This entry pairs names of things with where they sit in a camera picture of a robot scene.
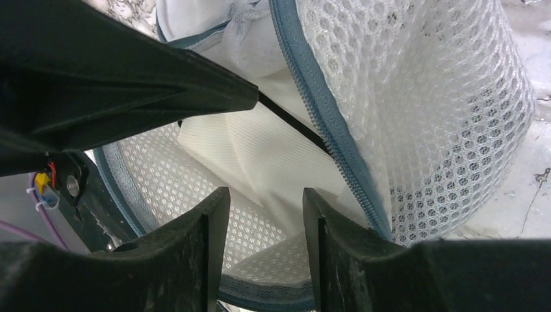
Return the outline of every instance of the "gray floor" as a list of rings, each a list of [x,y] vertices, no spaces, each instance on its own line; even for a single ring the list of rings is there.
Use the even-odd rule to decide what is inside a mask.
[[[43,239],[55,243],[52,234],[36,210],[34,202],[27,194],[29,175],[12,175],[0,178],[0,220],[23,228]],[[87,249],[58,210],[48,211],[48,215],[65,243],[71,250],[86,253]],[[24,241],[25,239],[0,230],[0,241]]]

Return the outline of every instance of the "mesh laundry bag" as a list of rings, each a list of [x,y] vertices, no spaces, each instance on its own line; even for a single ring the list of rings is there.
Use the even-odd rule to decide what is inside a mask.
[[[259,85],[329,150],[259,103],[95,151],[138,234],[230,186],[220,298],[249,309],[314,306],[304,187],[410,246],[487,201],[533,118],[497,0],[158,0],[157,19],[162,41]]]

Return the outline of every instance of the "zipper teeth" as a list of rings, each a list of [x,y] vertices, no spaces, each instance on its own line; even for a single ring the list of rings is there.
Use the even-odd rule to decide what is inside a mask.
[[[271,1],[271,3],[273,3],[274,6],[277,6],[277,4],[275,4],[275,2],[277,2],[277,0]],[[317,122],[317,120],[319,120],[318,113],[314,111],[313,104],[311,103],[309,98],[306,96],[305,87],[299,79],[299,77],[300,77],[299,71],[297,70],[297,68],[295,66],[295,63],[293,62],[292,58],[290,57],[290,55],[291,55],[290,48],[286,44],[286,42],[283,39],[283,36],[281,34],[281,29],[280,29],[280,25],[279,25],[279,18],[278,18],[279,13],[277,12],[277,10],[274,7],[272,7],[271,9],[274,11],[274,12],[272,12],[272,14],[275,17],[274,18],[274,29],[275,29],[275,33],[276,33],[275,35],[277,36],[277,41],[279,42],[279,47],[281,48],[281,51],[283,52],[283,57],[285,58],[285,62],[287,63],[287,66],[289,67],[289,71],[291,72],[291,76],[293,77],[295,85],[297,86],[297,89],[298,89],[298,92],[300,94],[300,97],[302,98],[302,101],[305,103],[306,110],[308,112],[308,115],[309,115],[314,127],[320,133],[320,137],[322,138],[325,146],[327,147],[327,150],[329,152],[329,156],[331,156],[331,158],[335,161],[335,164],[337,165],[337,168],[339,169],[340,174],[343,176],[344,181],[346,182],[346,184],[350,188],[350,191],[352,192],[352,194],[354,195],[354,197],[356,198],[356,200],[358,201],[358,203],[362,207],[362,210],[364,210],[364,211],[366,211],[366,210],[373,211],[374,210],[373,205],[371,204],[371,202],[367,198],[367,196],[364,194],[362,188],[359,186],[356,179],[351,179],[350,178],[351,174],[352,174],[351,170],[347,169],[347,168],[345,168],[345,166],[343,166],[344,159],[339,155],[339,152],[335,151],[333,146],[331,144],[329,144],[329,142],[327,141],[328,133],[325,130],[325,127],[322,127]],[[377,231],[377,233],[380,236],[385,237],[389,240],[392,239],[392,237],[389,236],[391,234],[387,234],[387,232],[384,230],[386,227],[379,218],[375,217],[373,220],[367,220],[367,221],[368,221],[368,223],[370,223],[374,227],[374,229]]]

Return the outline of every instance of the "red wire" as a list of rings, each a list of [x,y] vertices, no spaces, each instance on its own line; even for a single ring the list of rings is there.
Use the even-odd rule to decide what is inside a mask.
[[[55,178],[56,178],[56,172],[55,172],[55,163],[51,162],[48,164],[48,167],[52,170],[52,187],[55,187]]]

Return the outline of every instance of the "zipper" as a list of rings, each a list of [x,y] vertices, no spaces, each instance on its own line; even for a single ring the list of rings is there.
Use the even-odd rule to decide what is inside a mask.
[[[176,39],[176,40],[173,40],[171,42],[166,42],[166,38],[164,37],[164,34],[160,30],[159,26],[157,26],[157,34],[158,34],[159,40],[161,42],[167,43],[171,47],[174,47],[174,48],[177,48],[177,49],[188,49],[190,46],[192,46],[194,44],[197,44],[201,41],[204,41],[205,39],[207,39],[208,37],[210,37],[210,36],[212,36],[216,33],[222,32],[226,28],[227,24],[229,24],[229,22],[230,21],[225,21],[225,22],[223,22],[221,24],[218,24],[217,26],[214,26],[213,28],[211,28],[207,31],[204,31],[200,34],[196,34],[194,36],[189,36],[189,37]]]
[[[379,204],[379,207],[376,208],[374,207],[372,200],[370,200],[371,197],[371,199],[380,202],[373,183],[371,183],[371,185],[367,185],[367,188],[363,187],[360,183],[357,174],[355,174],[353,168],[351,168],[350,164],[346,160],[347,155],[343,151],[342,147],[335,142],[335,133],[339,130],[331,131],[330,129],[328,129],[326,123],[323,122],[324,119],[327,119],[327,114],[325,116],[322,116],[322,113],[314,105],[314,99],[312,98],[310,87],[308,86],[306,78],[302,74],[301,69],[299,69],[298,63],[296,61],[297,59],[301,59],[302,61],[309,58],[314,59],[314,55],[311,52],[309,45],[307,45],[306,39],[304,38],[300,21],[298,19],[298,13],[296,12],[295,0],[270,0],[270,10],[272,13],[277,41],[279,42],[279,46],[281,48],[285,61],[287,62],[287,66],[289,67],[291,76],[293,77],[295,85],[298,88],[302,101],[306,105],[306,109],[308,111],[310,119],[312,120],[313,125],[316,127],[318,133],[320,133],[320,136],[322,137],[322,140],[324,141],[324,144],[329,151],[329,155],[336,162],[337,168],[343,176],[346,184],[350,188],[352,194],[360,204],[369,223],[373,226],[374,230],[377,232],[377,234],[379,234],[379,236],[391,241],[392,232],[388,223],[388,219],[386,217],[386,212],[382,208],[382,204]],[[302,47],[302,50],[308,49],[308,51],[300,51],[301,49],[295,49],[296,51],[294,51],[293,48],[291,48],[288,37],[286,35],[289,32],[292,33],[292,35],[289,35],[289,38],[294,40],[295,43],[297,41],[301,41],[302,45],[305,45],[304,47]],[[307,66],[308,70],[311,71],[310,74],[315,71],[313,70],[313,68],[316,66],[319,69],[317,63]],[[329,118],[330,120],[342,118],[342,116],[338,112],[338,108],[336,108],[336,105],[335,109],[337,109],[336,114],[338,114],[338,116],[335,115],[332,118]],[[366,194],[366,189],[371,189],[371,196],[368,196],[368,194]]]

